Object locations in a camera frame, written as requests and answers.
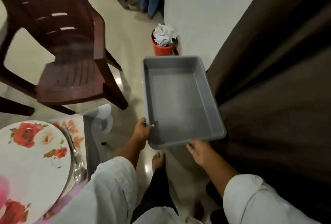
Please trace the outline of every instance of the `white wall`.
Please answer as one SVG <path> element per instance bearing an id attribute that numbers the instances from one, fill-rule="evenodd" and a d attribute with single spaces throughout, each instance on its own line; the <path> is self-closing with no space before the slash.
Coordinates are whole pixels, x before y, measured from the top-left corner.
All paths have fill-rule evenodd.
<path id="1" fill-rule="evenodd" d="M 198 55 L 207 70 L 252 0 L 165 0 L 164 22 L 179 32 L 180 55 Z"/>

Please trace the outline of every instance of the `white shirt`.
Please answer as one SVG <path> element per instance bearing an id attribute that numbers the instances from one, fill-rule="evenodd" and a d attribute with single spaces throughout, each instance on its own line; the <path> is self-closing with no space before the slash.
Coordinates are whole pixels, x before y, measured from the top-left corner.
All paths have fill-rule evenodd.
<path id="1" fill-rule="evenodd" d="M 100 164 L 90 182 L 49 224 L 130 223 L 138 194 L 133 165 L 123 157 Z M 256 175 L 241 174 L 226 186 L 223 207 L 229 224 L 318 223 L 285 201 Z M 170 207 L 155 207 L 134 224 L 185 224 Z"/>

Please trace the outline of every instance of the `crumpled paper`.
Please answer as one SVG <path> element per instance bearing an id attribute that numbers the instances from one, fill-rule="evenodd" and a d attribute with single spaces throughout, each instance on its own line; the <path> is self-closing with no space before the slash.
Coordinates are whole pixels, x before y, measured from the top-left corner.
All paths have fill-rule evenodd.
<path id="1" fill-rule="evenodd" d="M 176 39 L 178 33 L 170 25 L 162 25 L 154 29 L 153 36 L 157 46 L 167 47 L 172 44 L 172 39 Z"/>

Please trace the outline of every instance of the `plate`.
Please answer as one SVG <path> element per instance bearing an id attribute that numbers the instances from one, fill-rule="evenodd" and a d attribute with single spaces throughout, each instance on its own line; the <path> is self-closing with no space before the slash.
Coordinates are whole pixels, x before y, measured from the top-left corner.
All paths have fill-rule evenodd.
<path id="1" fill-rule="evenodd" d="M 31 224 L 61 195 L 71 154 L 63 133 L 42 121 L 24 121 L 0 130 L 0 175 L 9 182 L 0 223 Z"/>

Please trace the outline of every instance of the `gray plastic tray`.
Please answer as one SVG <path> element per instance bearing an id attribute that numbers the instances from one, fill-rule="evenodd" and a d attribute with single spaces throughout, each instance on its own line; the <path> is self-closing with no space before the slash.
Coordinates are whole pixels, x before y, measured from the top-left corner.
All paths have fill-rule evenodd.
<path id="1" fill-rule="evenodd" d="M 142 78 L 146 122 L 155 125 L 148 140 L 151 148 L 226 136 L 200 57 L 145 57 Z"/>

